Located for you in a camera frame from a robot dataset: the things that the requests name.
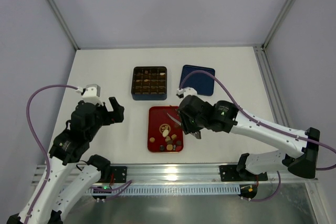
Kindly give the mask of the blue tin lid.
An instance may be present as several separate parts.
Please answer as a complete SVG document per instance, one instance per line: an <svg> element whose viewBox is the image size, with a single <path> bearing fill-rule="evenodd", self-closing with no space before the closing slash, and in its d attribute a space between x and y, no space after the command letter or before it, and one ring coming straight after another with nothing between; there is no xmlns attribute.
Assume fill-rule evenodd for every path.
<svg viewBox="0 0 336 224"><path fill-rule="evenodd" d="M214 93L214 80L204 73L195 73L190 76L186 81L185 77L193 71L205 71L211 75L215 75L215 69L208 67L200 67L193 65L184 65L182 68L180 86L183 88L194 88L199 95L212 96Z"/></svg>

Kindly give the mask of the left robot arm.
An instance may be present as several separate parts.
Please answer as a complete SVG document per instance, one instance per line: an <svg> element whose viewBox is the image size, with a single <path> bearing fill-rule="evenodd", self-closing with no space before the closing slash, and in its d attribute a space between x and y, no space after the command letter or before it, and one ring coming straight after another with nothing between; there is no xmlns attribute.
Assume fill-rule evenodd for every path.
<svg viewBox="0 0 336 224"><path fill-rule="evenodd" d="M64 185L100 128L123 122L124 107L114 97L109 101L112 111L108 111L105 104L78 103L66 128L54 139L46 169L31 199L20 213L10 216L7 223L63 223L94 183L111 178L110 161L95 154L71 184Z"/></svg>

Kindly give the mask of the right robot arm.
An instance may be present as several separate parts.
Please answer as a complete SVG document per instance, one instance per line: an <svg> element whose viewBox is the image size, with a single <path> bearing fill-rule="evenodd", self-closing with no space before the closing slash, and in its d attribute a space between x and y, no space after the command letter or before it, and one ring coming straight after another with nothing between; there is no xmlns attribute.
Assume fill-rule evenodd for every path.
<svg viewBox="0 0 336 224"><path fill-rule="evenodd" d="M231 102L218 101L211 105L195 95L186 96L177 111L184 133L197 139L201 138L201 130L207 129L250 137L276 148L273 152L242 154L237 172L244 180L281 170L305 179L316 176L320 131L313 127L303 131L262 122Z"/></svg>

